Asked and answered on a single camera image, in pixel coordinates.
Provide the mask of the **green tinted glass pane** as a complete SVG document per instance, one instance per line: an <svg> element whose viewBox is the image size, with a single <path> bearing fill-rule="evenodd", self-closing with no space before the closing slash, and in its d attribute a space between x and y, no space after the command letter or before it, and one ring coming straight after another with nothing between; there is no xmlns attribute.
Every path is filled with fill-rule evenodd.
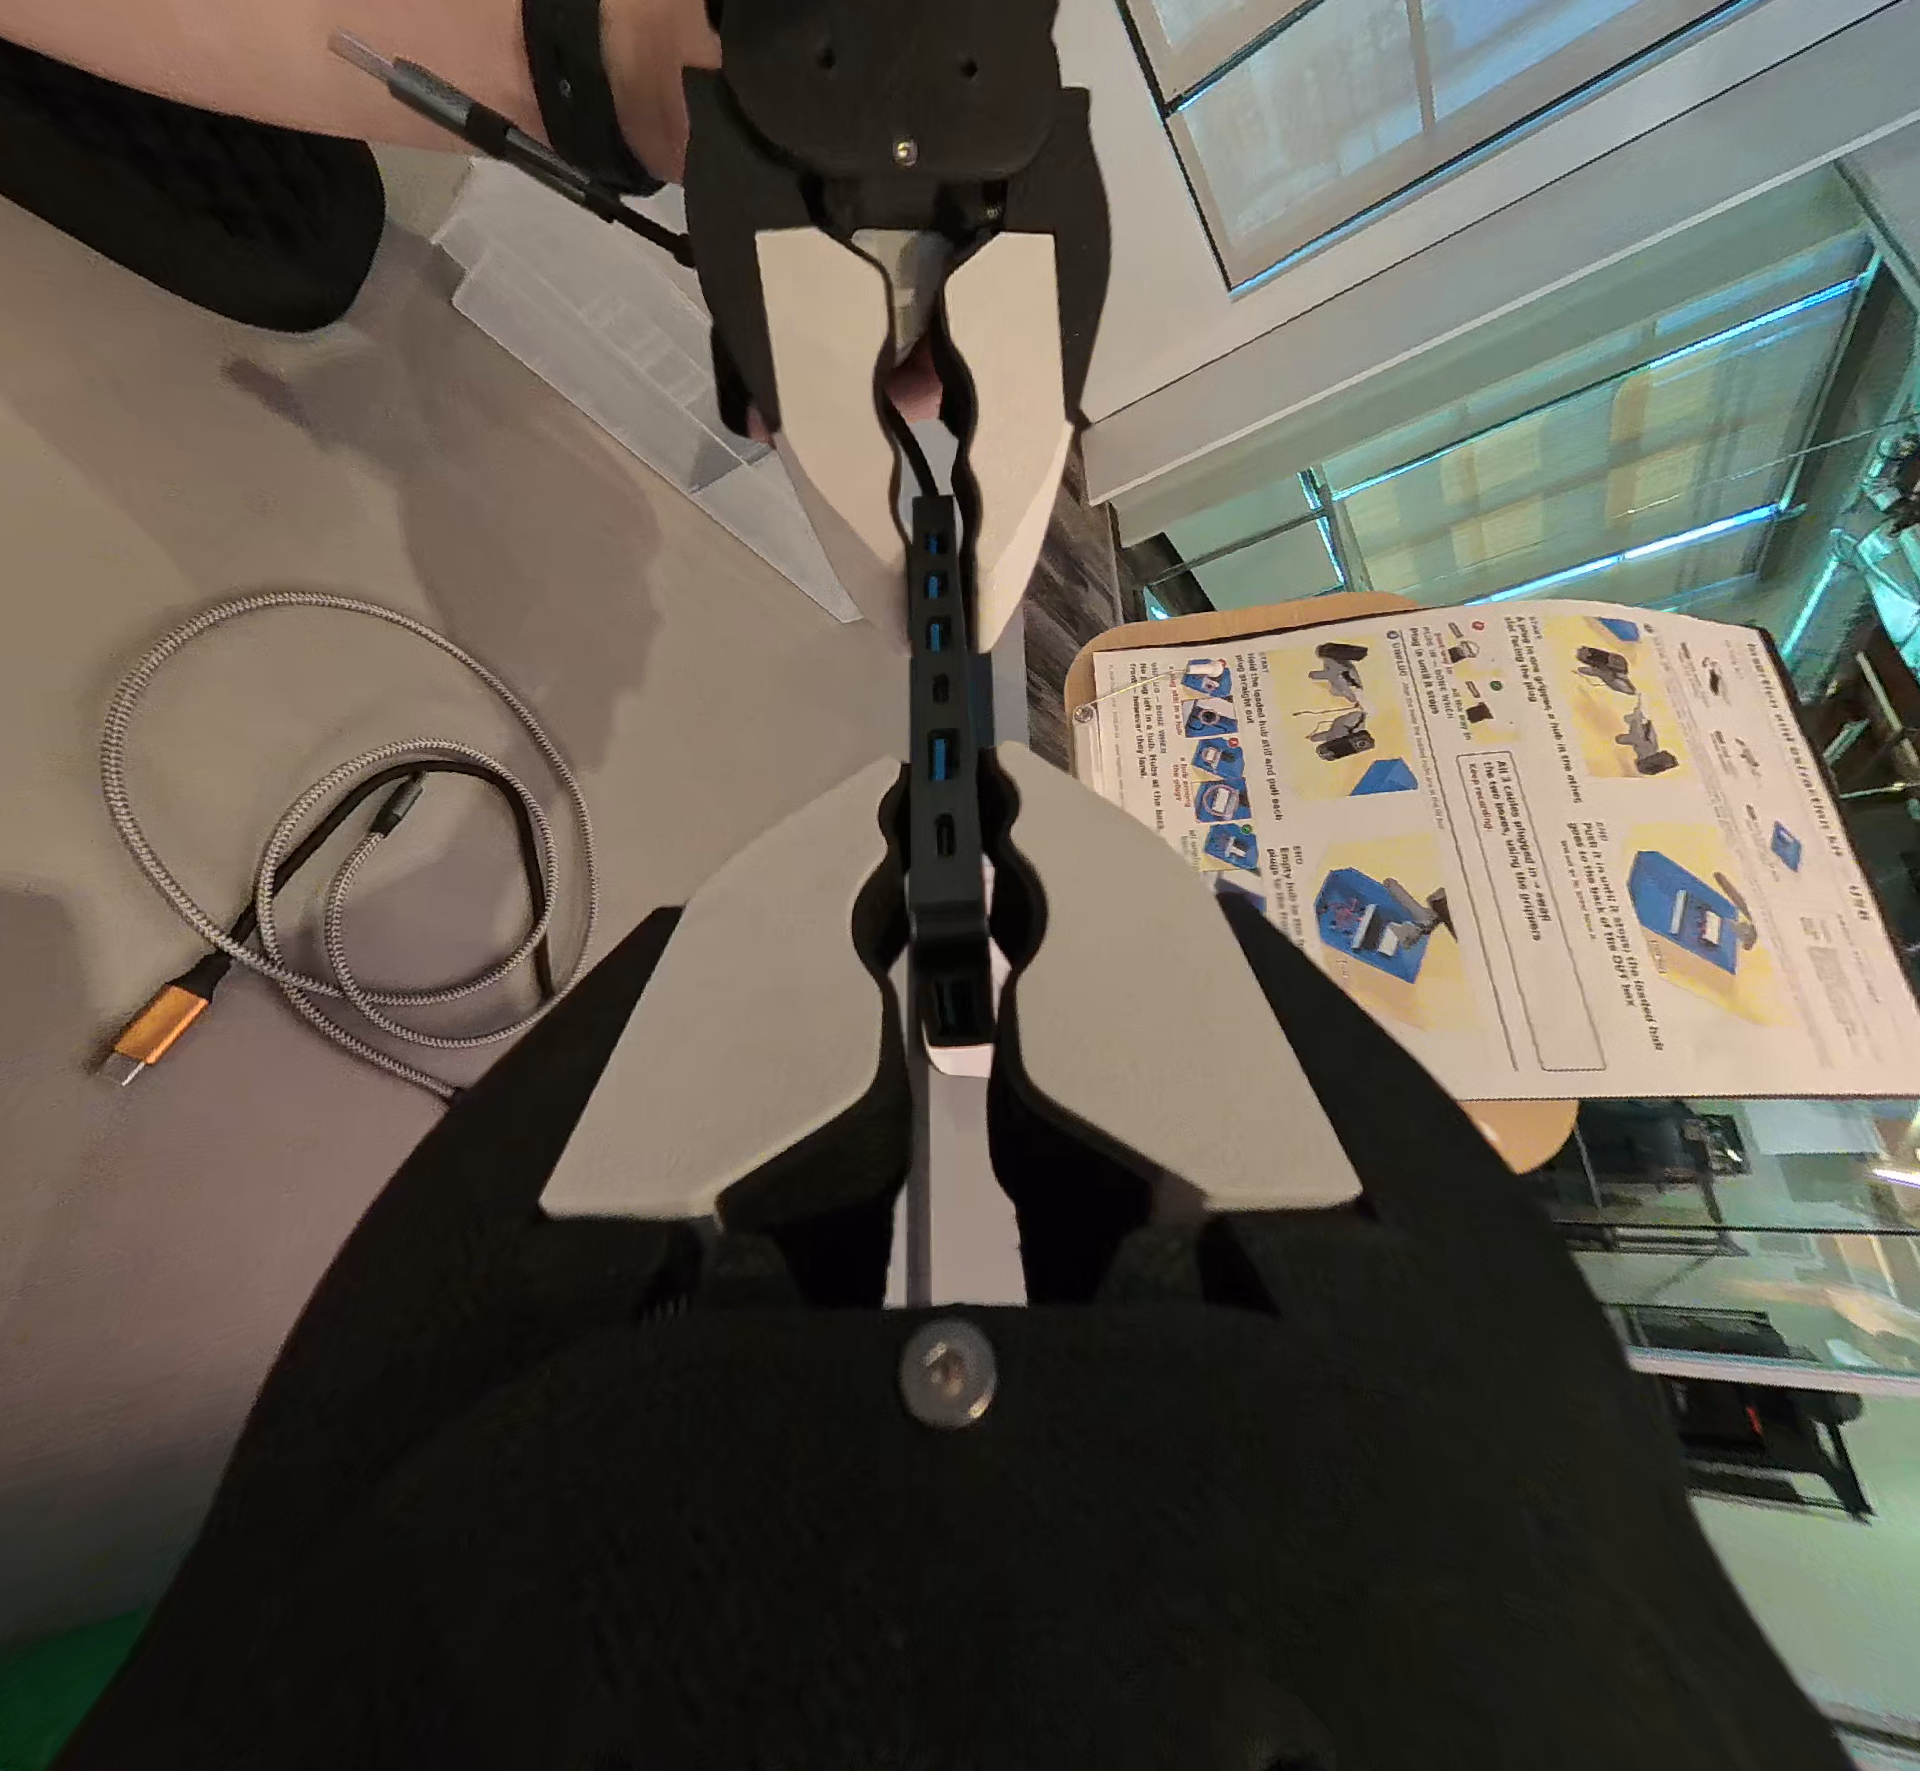
<svg viewBox="0 0 1920 1771"><path fill-rule="evenodd" d="M1909 418L1909 133L1116 500L1151 612L1609 596L1786 628Z"/></svg>

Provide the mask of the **clear plastic box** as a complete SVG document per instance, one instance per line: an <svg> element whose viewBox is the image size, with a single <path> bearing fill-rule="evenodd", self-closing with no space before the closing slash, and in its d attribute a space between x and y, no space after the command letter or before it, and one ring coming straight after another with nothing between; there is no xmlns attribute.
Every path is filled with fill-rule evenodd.
<svg viewBox="0 0 1920 1771"><path fill-rule="evenodd" d="M484 156L435 243L463 319L827 616L858 620L773 448L720 415L688 271Z"/></svg>

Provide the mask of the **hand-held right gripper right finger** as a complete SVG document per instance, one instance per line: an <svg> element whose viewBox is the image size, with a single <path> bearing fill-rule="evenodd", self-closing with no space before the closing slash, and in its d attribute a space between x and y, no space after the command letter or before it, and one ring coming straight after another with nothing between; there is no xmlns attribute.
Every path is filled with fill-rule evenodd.
<svg viewBox="0 0 1920 1771"><path fill-rule="evenodd" d="M996 1181L1036 1220L1059 1145L1168 1194L1173 1215L1349 1207L1354 1162L1222 900L1162 837L1029 749L996 751L1011 809L996 891L1004 987Z"/></svg>

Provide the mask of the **black hub cable grey plug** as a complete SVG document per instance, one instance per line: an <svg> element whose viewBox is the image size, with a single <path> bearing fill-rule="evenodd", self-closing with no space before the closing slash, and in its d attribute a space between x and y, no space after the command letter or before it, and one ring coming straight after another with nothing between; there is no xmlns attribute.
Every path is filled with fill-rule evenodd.
<svg viewBox="0 0 1920 1771"><path fill-rule="evenodd" d="M692 238L684 230L668 230L665 224L641 215L627 206L608 181L568 164L528 130L516 126L503 113L471 97L422 63L408 56L377 54L346 30L333 30L328 48L377 80L397 104L404 104L416 117L450 133L479 152L507 164L517 173L540 184L542 190L575 204L596 218L617 222L633 230L680 267L690 271L696 267ZM713 376L721 423L736 435L751 437L751 405L742 395L745 388L736 376L736 368L732 368L732 361L724 353L713 358ZM899 410L887 401L883 412L883 423L903 448L902 454L917 494L943 494L917 438L899 416Z"/></svg>

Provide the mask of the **dark grey usb hub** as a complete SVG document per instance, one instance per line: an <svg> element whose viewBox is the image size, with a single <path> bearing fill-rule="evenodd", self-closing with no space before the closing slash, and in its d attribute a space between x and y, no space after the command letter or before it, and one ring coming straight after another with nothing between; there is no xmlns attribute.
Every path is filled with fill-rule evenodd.
<svg viewBox="0 0 1920 1771"><path fill-rule="evenodd" d="M927 1063L996 1058L993 847L1004 824L992 668L972 646L958 505L917 494L905 537L910 751L903 811L907 1000Z"/></svg>

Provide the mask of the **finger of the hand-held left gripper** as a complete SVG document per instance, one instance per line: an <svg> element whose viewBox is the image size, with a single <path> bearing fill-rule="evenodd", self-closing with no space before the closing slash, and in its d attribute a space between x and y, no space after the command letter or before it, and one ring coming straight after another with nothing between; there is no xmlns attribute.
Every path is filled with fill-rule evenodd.
<svg viewBox="0 0 1920 1771"><path fill-rule="evenodd" d="M1070 444L1054 240L997 232L949 274L958 372L957 486L972 568L972 638L992 651L1020 610Z"/></svg>
<svg viewBox="0 0 1920 1771"><path fill-rule="evenodd" d="M774 452L858 613L907 649L899 451L886 421L894 310L883 269L811 224L757 234Z"/></svg>

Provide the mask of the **person's left hand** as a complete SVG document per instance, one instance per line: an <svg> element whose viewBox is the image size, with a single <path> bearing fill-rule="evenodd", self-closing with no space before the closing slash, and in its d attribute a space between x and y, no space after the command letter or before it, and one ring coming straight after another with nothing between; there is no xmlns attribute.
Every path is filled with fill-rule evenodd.
<svg viewBox="0 0 1920 1771"><path fill-rule="evenodd" d="M650 178L680 184L690 138L685 73L721 66L708 0L599 0L599 38L626 147Z"/></svg>

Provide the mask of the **black wristband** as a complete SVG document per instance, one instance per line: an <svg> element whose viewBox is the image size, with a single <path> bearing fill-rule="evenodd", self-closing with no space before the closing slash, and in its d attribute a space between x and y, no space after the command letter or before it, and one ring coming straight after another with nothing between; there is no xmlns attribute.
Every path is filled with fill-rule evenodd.
<svg viewBox="0 0 1920 1771"><path fill-rule="evenodd" d="M605 73L604 0L520 0L521 46L547 145L619 198L650 198L648 171L619 126Z"/></svg>

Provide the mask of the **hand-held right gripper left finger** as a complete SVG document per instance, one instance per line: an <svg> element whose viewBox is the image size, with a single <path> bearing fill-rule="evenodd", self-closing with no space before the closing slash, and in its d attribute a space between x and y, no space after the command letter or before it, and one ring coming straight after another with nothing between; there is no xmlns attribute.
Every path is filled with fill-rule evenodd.
<svg viewBox="0 0 1920 1771"><path fill-rule="evenodd" d="M886 935L899 763L850 773L684 905L549 1174L550 1220L794 1223L887 1202L910 1080Z"/></svg>

